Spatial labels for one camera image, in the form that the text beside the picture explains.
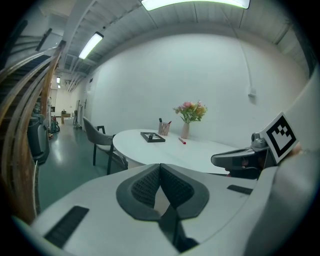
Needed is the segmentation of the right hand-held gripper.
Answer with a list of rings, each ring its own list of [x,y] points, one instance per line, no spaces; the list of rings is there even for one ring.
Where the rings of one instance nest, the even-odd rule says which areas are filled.
[[[277,165],[297,145],[298,139],[284,112],[280,112],[261,131],[251,135],[251,147],[214,154],[211,163],[225,169],[232,178],[258,179],[267,151]]]

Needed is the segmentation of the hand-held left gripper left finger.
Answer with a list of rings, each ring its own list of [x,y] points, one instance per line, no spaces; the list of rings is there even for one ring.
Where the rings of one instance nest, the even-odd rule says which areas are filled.
[[[32,223],[61,255],[176,256],[154,209],[160,166],[150,164],[90,180]]]

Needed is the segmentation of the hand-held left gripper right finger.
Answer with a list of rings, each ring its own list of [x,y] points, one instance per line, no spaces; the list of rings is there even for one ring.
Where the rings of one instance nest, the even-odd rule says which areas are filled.
[[[204,243],[242,208],[255,180],[161,164],[159,227],[171,243]]]

